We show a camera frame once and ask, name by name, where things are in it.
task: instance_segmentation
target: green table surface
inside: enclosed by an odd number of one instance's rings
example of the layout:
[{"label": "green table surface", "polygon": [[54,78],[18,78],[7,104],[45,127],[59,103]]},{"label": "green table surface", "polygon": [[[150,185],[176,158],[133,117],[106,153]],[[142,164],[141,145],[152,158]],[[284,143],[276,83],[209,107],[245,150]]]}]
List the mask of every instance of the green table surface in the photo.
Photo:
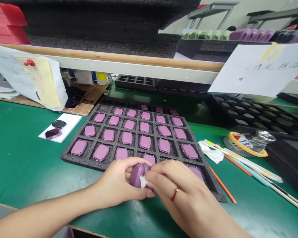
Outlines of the green table surface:
[{"label": "green table surface", "polygon": [[[223,143],[228,130],[217,127],[201,100],[158,93],[109,87],[109,96],[180,108],[197,140]],[[23,208],[54,198],[95,182],[102,173],[62,161],[59,156],[83,124],[79,122],[62,143],[44,140],[38,135],[59,114],[47,109],[0,101],[0,203]],[[261,158],[255,163],[275,172]],[[224,159],[210,165],[234,196],[224,209],[253,237],[298,238],[298,209],[254,178]],[[280,184],[298,199],[288,184]],[[71,222],[81,229],[109,237],[184,237],[158,197],[129,201],[119,206],[95,211]]]}]

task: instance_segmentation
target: ring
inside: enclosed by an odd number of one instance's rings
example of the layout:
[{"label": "ring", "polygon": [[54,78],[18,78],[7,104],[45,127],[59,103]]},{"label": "ring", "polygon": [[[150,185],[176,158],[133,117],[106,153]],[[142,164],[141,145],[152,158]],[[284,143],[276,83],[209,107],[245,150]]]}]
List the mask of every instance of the ring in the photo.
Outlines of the ring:
[{"label": "ring", "polygon": [[179,187],[177,187],[177,188],[175,189],[175,192],[174,192],[173,197],[171,198],[171,201],[173,201],[173,200],[175,199],[175,196],[176,196],[176,194],[178,193],[178,191],[179,191]]}]

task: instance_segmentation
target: black foam tray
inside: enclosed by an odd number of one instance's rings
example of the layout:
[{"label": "black foam tray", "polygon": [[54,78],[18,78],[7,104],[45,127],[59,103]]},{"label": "black foam tray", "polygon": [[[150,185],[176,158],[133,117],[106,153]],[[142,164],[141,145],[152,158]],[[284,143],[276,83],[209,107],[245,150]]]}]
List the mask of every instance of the black foam tray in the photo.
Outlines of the black foam tray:
[{"label": "black foam tray", "polygon": [[[141,119],[141,114],[144,112],[143,110],[140,110],[140,105],[147,105],[148,106],[148,112],[150,113],[150,120],[142,120]],[[162,107],[164,110],[164,113],[156,113],[155,108],[158,105],[150,105],[146,103],[140,103],[140,102],[135,102],[135,101],[125,101],[121,99],[116,99],[116,98],[110,98],[110,97],[103,97],[101,101],[95,106],[95,108],[91,111],[89,114],[88,118],[84,122],[84,124],[80,127],[78,132],[75,134],[73,139],[70,141],[70,143],[67,145],[66,149],[61,155],[61,158],[65,162],[69,162],[72,164],[80,165],[83,167],[99,170],[99,171],[105,171],[107,167],[110,165],[110,163],[115,159],[115,153],[116,149],[119,148],[127,148],[128,150],[128,155],[129,156],[138,156],[138,157],[143,157],[144,153],[154,155],[156,158],[156,162],[162,162],[166,159],[175,159],[175,160],[180,160],[181,162],[191,165],[191,166],[196,166],[202,173],[204,181],[207,185],[207,187],[210,189],[210,191],[213,193],[215,198],[219,202],[227,202],[226,198],[223,194],[223,190],[216,180],[214,174],[210,170],[209,163],[204,157],[197,140],[192,132],[192,130],[189,127],[188,122],[186,119],[182,116],[181,112],[177,110],[180,114],[180,116],[172,116],[169,114],[169,110],[172,108],[166,108],[163,106]],[[111,116],[114,115],[114,111],[116,108],[121,108],[123,109],[123,114],[121,116],[118,116],[120,118],[119,123],[117,126],[110,126],[108,124],[108,121]],[[134,109],[137,111],[137,114],[134,118],[128,117],[126,114],[129,109]],[[102,123],[97,123],[94,121],[95,116],[98,113],[103,113],[106,115],[104,121]],[[166,124],[161,124],[155,121],[156,115],[161,115],[165,118]],[[171,123],[171,118],[172,117],[178,117],[182,120],[183,122],[183,127],[178,127],[174,126]],[[135,127],[133,130],[128,130],[124,128],[124,124],[126,120],[133,120],[135,121]],[[147,122],[150,125],[150,131],[149,133],[144,133],[139,131],[139,125],[140,122]],[[89,125],[94,125],[96,127],[96,135],[94,137],[86,137],[84,135],[84,129],[86,126]],[[169,130],[172,133],[171,137],[164,137],[161,136],[158,132],[157,127],[165,125],[169,128]],[[179,140],[175,138],[174,135],[174,128],[181,128],[185,131],[187,135],[187,140]],[[112,129],[114,130],[115,133],[115,139],[113,142],[105,142],[103,141],[103,133],[105,129]],[[133,143],[132,145],[124,145],[121,142],[121,136],[124,131],[131,132],[133,134]],[[145,135],[151,138],[151,148],[149,150],[145,150],[139,147],[139,139],[140,136]],[[166,139],[170,142],[170,147],[171,147],[171,152],[170,154],[165,154],[162,153],[158,150],[158,139],[163,138]],[[86,140],[87,141],[87,148],[81,156],[75,156],[71,155],[71,149],[75,142],[79,139]],[[93,153],[96,150],[96,148],[100,144],[104,144],[110,147],[110,152],[107,155],[106,159],[103,162],[99,162],[95,159],[93,159]],[[198,160],[191,160],[185,158],[181,151],[181,144],[190,144],[194,147],[196,152],[199,155]]]}]

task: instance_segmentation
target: white paper sign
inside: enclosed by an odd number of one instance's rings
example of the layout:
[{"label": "white paper sign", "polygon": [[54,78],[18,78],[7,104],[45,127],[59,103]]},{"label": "white paper sign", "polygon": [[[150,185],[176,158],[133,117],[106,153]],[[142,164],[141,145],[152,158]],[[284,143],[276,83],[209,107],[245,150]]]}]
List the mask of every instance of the white paper sign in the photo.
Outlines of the white paper sign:
[{"label": "white paper sign", "polygon": [[298,75],[298,43],[238,45],[208,92],[276,96]]}]

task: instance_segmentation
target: left hand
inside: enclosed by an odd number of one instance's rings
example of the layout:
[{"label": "left hand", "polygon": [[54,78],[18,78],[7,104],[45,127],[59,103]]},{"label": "left hand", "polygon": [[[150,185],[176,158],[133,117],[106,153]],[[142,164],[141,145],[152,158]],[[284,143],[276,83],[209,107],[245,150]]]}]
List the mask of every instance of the left hand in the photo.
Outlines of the left hand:
[{"label": "left hand", "polygon": [[128,200],[155,197],[156,194],[150,189],[136,188],[129,182],[132,167],[144,163],[152,166],[149,161],[138,157],[114,160],[97,182],[87,188],[90,199],[98,205],[96,209],[113,207]]}]

